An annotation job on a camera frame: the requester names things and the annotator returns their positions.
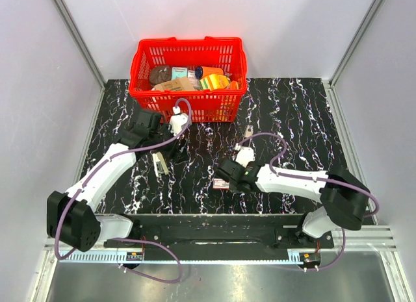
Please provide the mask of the red white staple box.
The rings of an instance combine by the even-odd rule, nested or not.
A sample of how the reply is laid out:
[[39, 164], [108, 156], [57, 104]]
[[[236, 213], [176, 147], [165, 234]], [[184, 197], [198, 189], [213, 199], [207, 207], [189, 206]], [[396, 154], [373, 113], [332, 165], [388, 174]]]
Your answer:
[[214, 179], [213, 180], [213, 188], [218, 190], [228, 190], [229, 183], [222, 180], [222, 179]]

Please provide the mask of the beige staple remover tool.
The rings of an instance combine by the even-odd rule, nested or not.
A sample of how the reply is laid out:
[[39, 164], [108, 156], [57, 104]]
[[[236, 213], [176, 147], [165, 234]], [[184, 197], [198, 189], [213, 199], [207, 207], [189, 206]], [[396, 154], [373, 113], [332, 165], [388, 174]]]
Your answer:
[[254, 133], [253, 126], [252, 125], [247, 125], [246, 129], [245, 129], [245, 133], [244, 133], [244, 139], [249, 140], [253, 136], [253, 133]]

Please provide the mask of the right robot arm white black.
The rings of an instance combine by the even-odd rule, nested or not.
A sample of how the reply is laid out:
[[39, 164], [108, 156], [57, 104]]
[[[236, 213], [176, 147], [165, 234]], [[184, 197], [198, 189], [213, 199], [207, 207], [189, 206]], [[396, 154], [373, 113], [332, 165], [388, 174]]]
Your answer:
[[260, 165], [255, 161], [242, 165], [225, 159], [215, 175], [234, 192], [282, 193], [320, 203], [298, 224], [296, 241], [311, 247], [325, 233], [336, 228], [358, 231], [363, 225], [369, 190], [348, 170], [299, 171]]

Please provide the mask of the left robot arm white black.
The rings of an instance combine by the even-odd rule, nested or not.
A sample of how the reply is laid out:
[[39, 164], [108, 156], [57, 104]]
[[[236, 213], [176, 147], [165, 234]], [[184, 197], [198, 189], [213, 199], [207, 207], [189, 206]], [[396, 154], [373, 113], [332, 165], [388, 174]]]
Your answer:
[[100, 161], [65, 192], [47, 198], [48, 237], [86, 252], [96, 242], [118, 238], [127, 247], [136, 246], [141, 232], [131, 218], [121, 214], [97, 216], [99, 202], [117, 180], [137, 161], [155, 151], [166, 159], [176, 159], [185, 150], [179, 134], [189, 125], [189, 116], [178, 107], [165, 123], [161, 113], [140, 110], [136, 121], [121, 130]]

